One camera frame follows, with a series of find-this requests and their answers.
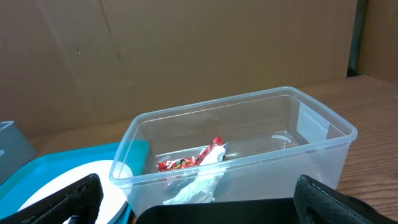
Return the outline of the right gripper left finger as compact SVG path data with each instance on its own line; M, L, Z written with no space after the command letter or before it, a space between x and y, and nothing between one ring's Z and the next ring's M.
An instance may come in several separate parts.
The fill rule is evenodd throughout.
M89 174L1 220L1 224L94 224L104 197L100 177Z

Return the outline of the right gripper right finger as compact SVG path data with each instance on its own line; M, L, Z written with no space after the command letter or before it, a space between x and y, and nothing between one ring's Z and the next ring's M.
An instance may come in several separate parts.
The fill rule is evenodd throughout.
M397 224L367 203L300 175L293 196L300 223Z

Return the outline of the large white plate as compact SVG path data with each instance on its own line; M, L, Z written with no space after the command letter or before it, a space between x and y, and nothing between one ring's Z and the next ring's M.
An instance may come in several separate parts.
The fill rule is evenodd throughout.
M46 183L18 210L27 222L115 223L127 202L109 179L111 161L75 167Z

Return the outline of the red snack wrapper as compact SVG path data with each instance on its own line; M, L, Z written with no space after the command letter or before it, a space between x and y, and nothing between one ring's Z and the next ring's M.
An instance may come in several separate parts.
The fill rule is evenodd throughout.
M162 161L157 163L156 168L159 172L165 172L220 162L226 154L227 145L221 137L217 136L198 156Z

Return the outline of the white napkin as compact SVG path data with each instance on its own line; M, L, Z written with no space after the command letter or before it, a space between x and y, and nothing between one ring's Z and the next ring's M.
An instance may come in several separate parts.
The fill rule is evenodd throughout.
M228 150L228 145L215 146L201 162L201 166L223 161ZM210 203L215 200L214 192L218 182L224 176L226 168L199 172L193 182L183 187L171 199L163 201L163 205L176 205L183 203Z

